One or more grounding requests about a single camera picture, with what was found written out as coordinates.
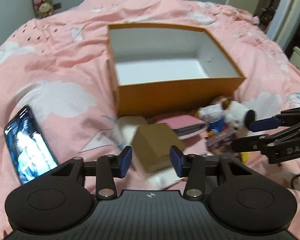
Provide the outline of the white dog plush toy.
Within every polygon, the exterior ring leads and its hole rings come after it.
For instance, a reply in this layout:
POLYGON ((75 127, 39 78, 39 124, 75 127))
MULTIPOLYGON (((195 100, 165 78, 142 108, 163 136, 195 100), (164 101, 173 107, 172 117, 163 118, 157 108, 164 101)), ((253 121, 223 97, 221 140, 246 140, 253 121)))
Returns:
POLYGON ((249 132, 250 124, 256 120, 254 110, 225 96, 214 98, 210 105, 198 109, 195 116, 207 123, 223 118, 225 124, 241 136, 249 132))

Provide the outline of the small gold gift box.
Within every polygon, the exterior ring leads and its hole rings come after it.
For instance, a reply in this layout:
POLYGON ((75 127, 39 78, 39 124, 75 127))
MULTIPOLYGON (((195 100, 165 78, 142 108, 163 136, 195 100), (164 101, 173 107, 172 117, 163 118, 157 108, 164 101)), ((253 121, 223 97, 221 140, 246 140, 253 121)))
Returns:
POLYGON ((139 126, 131 146, 133 148, 132 164, 145 177, 172 166, 171 146, 185 150, 184 143, 166 123, 139 126))

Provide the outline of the pink notebook wallet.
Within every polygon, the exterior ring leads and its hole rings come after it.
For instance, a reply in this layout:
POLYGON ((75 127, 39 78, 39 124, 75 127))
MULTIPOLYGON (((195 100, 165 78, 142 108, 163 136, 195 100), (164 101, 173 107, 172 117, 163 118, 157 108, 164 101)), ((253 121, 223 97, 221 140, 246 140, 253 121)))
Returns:
POLYGON ((166 124, 180 140, 195 137, 206 131, 209 124, 192 115, 177 115, 164 118, 155 122, 156 124, 166 124))

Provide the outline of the duck plush blue shirt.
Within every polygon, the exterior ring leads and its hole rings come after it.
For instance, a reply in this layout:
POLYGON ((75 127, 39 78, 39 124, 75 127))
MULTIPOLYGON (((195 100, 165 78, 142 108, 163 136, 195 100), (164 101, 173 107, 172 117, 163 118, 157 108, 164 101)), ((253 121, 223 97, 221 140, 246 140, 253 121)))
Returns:
POLYGON ((214 135, 217 135, 218 133, 226 130, 227 127, 228 126, 225 122, 225 117, 221 117, 215 121, 209 122, 209 126, 207 128, 207 136, 213 137, 214 135))

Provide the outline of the black smartphone lit screen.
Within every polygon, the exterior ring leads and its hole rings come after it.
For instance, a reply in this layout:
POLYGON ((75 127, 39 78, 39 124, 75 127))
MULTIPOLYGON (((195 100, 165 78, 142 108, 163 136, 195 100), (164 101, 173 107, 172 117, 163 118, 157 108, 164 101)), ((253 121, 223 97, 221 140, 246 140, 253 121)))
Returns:
POLYGON ((4 137, 14 170, 22 185, 59 165, 30 106, 22 107, 9 121, 4 128, 4 137))

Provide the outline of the orange cardboard storage box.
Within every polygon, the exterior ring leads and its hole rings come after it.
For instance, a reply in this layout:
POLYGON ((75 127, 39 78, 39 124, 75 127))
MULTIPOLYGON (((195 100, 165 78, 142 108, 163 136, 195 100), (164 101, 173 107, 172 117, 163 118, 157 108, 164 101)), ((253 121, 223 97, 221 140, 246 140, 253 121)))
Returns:
POLYGON ((120 117, 198 109, 231 96, 245 79, 220 42, 200 27, 111 24, 107 50, 120 117))

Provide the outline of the pink cloud-print bedspread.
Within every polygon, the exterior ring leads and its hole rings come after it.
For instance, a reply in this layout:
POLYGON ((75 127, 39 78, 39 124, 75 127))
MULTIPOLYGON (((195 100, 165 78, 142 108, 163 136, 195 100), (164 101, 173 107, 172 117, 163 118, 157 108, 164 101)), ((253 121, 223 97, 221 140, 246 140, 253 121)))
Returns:
POLYGON ((30 20, 0 46, 0 239, 11 231, 5 199, 20 184, 4 127, 29 105, 58 162, 118 154, 107 26, 151 21, 201 26, 215 36, 245 75, 235 99, 258 118, 300 106, 300 71, 245 10, 187 0, 85 0, 30 20))

